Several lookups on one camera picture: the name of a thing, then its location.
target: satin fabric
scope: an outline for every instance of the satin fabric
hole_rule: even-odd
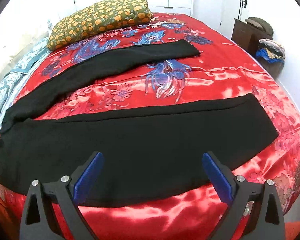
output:
[[[233,172],[251,182],[263,183],[266,179],[273,179],[282,210],[288,212],[300,193],[300,114],[285,92],[245,51],[191,17],[157,13],[148,25],[112,30],[57,50],[37,68],[16,100],[78,60],[85,60],[103,49],[178,39],[189,41],[201,55],[177,60],[178,63],[166,61],[161,65],[144,65],[119,76],[96,80],[93,85],[68,95],[37,120],[232,98],[252,92],[271,118],[279,136]],[[125,131],[114,133],[122,133],[127,140],[133,140]],[[169,127],[158,127],[158,133],[149,138],[145,147],[155,150],[157,140],[173,144],[174,140],[180,139],[187,142],[187,138],[171,138]],[[20,219],[25,196],[1,185],[0,195]],[[178,196],[133,206],[79,208],[100,239],[202,240],[218,223],[226,205],[220,202],[211,185],[204,185]],[[248,215],[250,208],[251,203],[244,216]],[[65,237],[72,239],[58,205],[54,205],[54,209]],[[233,239],[240,237],[246,221],[247,217],[244,217]]]

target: yellow flower print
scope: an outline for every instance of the yellow flower print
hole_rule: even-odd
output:
[[[145,13],[138,13],[138,18],[143,19],[144,17],[146,17]]]
[[[120,21],[122,19],[121,15],[117,15],[114,17],[114,20],[115,21]]]

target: blue cloth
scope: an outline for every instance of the blue cloth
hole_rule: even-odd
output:
[[[34,45],[33,49],[25,54],[21,60],[18,61],[16,67],[13,68],[0,82],[0,127],[5,111],[12,105],[13,100],[16,98],[20,90],[26,84],[33,71],[41,64],[41,62],[50,54],[50,50],[46,48],[48,37],[40,40]],[[7,99],[10,99],[9,106],[6,104]]]
[[[46,37],[37,42],[31,51],[25,54],[22,59],[18,61],[16,66],[10,70],[10,73],[17,72],[27,74],[33,64],[36,63],[42,57],[42,55],[49,51],[47,48],[48,39],[49,37]]]
[[[270,58],[265,49],[258,49],[258,51],[256,52],[256,57],[262,57],[269,63],[275,63],[275,62],[284,63],[283,59]]]

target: bed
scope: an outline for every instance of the bed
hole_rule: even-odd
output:
[[[155,13],[149,24],[107,31],[56,50],[32,73],[14,102],[42,82],[98,53],[179,39],[194,45],[201,55],[143,65],[118,76],[96,80],[93,85],[69,94],[36,120],[233,98],[252,93],[272,120],[279,136],[233,172],[251,182],[264,183],[272,179],[282,210],[287,213],[300,193],[300,114],[285,92],[249,54],[189,16]],[[158,133],[149,138],[149,145],[145,147],[155,147],[157,140],[173,144],[177,139],[169,137],[169,127],[158,127]],[[25,198],[0,185],[0,201],[17,220],[21,219]],[[242,233],[251,206],[252,203],[247,205],[235,239]],[[205,239],[221,218],[226,205],[220,202],[209,184],[167,199],[131,206],[79,208],[100,239],[176,240]],[[72,239],[58,205],[54,205],[54,209],[64,236]]]

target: floral bedspread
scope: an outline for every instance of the floral bedspread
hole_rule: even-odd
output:
[[[69,94],[37,119],[232,98],[252,92],[271,118],[279,136],[233,172],[252,182],[263,183],[272,179],[286,213],[300,193],[300,114],[284,91],[246,52],[191,17],[154,14],[154,19],[147,25],[111,30],[57,50],[36,69],[15,100],[68,67],[103,51],[179,39],[190,42],[201,55],[143,65],[118,76],[96,80],[94,84]],[[169,127],[158,127],[158,133],[145,147],[155,148],[157,140],[173,144],[179,139],[169,137]],[[20,218],[25,196],[0,185],[0,197]],[[72,239],[59,207],[54,205],[54,208],[65,237]],[[225,209],[226,205],[220,202],[211,185],[122,208],[80,207],[100,239],[126,240],[205,239]],[[246,220],[243,218],[234,239],[239,238]]]

